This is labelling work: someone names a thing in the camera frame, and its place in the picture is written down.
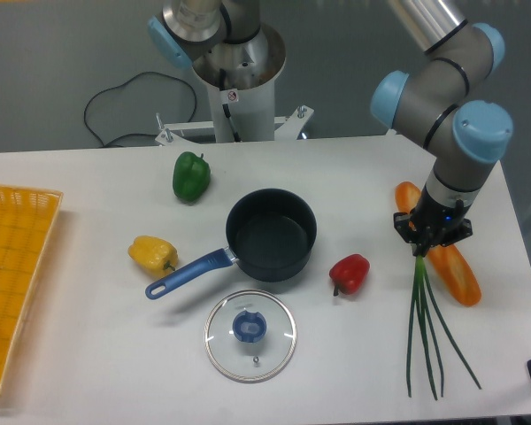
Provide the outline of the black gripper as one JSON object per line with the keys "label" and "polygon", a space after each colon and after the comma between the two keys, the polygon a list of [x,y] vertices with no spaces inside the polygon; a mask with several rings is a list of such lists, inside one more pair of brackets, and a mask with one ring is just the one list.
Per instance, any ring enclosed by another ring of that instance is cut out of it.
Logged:
{"label": "black gripper", "polygon": [[466,213],[467,206],[462,199],[455,199],[453,206],[447,206],[422,192],[412,214],[393,214],[393,227],[412,247],[413,256],[426,257],[435,247],[447,247],[473,235],[472,222]]}

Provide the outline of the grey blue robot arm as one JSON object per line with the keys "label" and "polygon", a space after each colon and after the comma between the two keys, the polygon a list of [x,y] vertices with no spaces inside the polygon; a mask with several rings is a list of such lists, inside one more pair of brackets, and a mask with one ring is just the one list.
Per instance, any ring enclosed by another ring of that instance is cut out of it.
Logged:
{"label": "grey blue robot arm", "polygon": [[[501,106],[472,101],[470,92],[504,59],[501,34],[469,24],[450,1],[392,1],[390,9],[427,56],[416,75],[388,74],[370,103],[372,115],[435,157],[422,195],[394,225],[417,256],[472,233],[466,213],[494,164],[505,154],[513,124]],[[270,141],[296,135],[301,124],[274,123],[274,83],[284,42],[262,23],[256,1],[172,1],[150,18],[148,32],[174,66],[206,85],[220,143]]]}

